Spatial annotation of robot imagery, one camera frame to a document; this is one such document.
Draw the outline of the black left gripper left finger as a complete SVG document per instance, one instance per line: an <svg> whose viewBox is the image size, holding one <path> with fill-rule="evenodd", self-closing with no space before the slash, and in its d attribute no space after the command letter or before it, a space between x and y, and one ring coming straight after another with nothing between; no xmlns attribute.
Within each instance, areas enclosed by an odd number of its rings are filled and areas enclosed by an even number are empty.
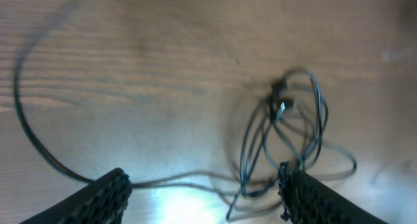
<svg viewBox="0 0 417 224"><path fill-rule="evenodd" d="M22 224L121 224L131 194L129 176L116 168Z"/></svg>

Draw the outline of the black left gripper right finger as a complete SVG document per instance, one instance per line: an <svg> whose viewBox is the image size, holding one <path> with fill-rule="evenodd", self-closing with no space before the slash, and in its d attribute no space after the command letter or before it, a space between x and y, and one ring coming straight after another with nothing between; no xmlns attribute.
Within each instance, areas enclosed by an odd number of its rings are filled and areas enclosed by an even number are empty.
<svg viewBox="0 0 417 224"><path fill-rule="evenodd" d="M288 164L281 162L278 170L278 195L284 208L281 215L284 221L297 224L386 224L306 172L288 172Z"/></svg>

